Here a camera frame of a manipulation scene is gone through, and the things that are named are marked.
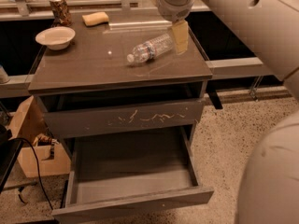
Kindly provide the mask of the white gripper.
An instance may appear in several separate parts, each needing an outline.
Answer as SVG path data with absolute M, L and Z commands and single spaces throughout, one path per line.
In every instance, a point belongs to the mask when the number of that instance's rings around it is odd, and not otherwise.
M 190 13 L 193 0 L 150 0 L 161 16 L 173 22 L 171 31 L 174 37 L 177 54 L 184 53 L 188 48 L 188 23 L 184 20 Z

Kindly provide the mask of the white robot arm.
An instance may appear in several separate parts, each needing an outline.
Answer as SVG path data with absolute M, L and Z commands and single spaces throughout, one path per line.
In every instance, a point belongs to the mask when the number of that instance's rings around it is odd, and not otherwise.
M 299 93 L 299 0 L 201 0 L 281 80 Z M 156 0 L 168 21 L 189 15 L 192 0 Z M 236 224 L 299 224 L 299 112 L 271 129 L 242 175 Z

